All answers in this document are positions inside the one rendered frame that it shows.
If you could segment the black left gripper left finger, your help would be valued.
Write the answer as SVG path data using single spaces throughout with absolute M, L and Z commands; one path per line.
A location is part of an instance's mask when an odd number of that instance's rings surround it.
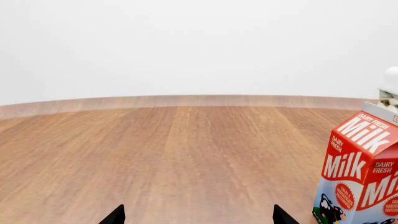
M 125 222 L 124 205 L 119 205 L 98 224 L 124 224 L 124 222 Z

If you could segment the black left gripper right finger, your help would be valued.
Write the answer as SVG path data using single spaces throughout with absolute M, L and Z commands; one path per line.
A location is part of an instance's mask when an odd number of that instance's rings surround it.
M 279 205 L 274 205 L 273 222 L 274 224 L 300 224 Z

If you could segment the red white milk carton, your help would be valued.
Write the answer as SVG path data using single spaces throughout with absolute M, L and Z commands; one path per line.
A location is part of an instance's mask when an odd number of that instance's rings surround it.
M 398 114 L 364 102 L 331 131 L 312 211 L 319 224 L 398 224 Z

